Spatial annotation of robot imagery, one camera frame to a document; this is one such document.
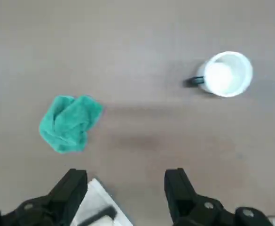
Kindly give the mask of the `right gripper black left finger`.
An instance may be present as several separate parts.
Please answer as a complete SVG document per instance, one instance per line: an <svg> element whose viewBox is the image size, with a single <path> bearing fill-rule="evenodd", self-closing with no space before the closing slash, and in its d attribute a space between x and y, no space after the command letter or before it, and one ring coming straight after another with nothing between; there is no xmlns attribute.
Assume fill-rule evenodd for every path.
<svg viewBox="0 0 275 226"><path fill-rule="evenodd" d="M47 195L26 200L7 214L0 211L0 226L69 226L87 188L87 172L70 169Z"/></svg>

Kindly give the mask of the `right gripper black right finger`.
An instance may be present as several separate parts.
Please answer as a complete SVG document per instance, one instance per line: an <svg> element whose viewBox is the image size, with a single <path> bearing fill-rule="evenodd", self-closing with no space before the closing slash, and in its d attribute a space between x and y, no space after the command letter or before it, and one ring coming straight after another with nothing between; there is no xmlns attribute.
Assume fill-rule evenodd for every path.
<svg viewBox="0 0 275 226"><path fill-rule="evenodd" d="M220 201L197 194L184 169L165 171L164 189L174 226L270 226L268 217L255 208L227 211Z"/></svg>

